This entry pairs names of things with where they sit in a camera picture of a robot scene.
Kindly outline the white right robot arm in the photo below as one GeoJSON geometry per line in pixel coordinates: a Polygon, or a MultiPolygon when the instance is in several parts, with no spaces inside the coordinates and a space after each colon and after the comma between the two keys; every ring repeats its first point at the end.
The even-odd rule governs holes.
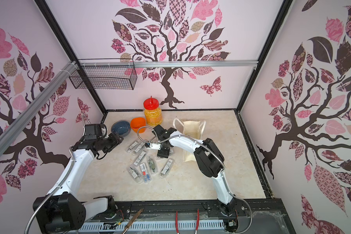
{"type": "Polygon", "coordinates": [[[154,134],[155,141],[150,140],[146,145],[151,149],[159,148],[163,158],[169,156],[172,147],[178,147],[193,154],[199,170],[212,179],[222,214],[230,216],[235,212],[237,200],[225,178],[224,157],[212,139],[195,139],[175,128],[166,130],[161,125],[154,127],[151,132],[154,134]]]}

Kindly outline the cream canvas tote bag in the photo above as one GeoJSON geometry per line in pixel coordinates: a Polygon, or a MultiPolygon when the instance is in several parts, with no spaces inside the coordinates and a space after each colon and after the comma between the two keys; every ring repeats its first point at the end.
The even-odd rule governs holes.
{"type": "MultiPolygon", "coordinates": [[[[176,123],[182,126],[182,133],[195,139],[201,139],[204,132],[206,121],[181,121],[177,118],[173,120],[173,127],[176,123]]],[[[183,162],[196,161],[193,153],[186,150],[183,151],[183,162]]]]}

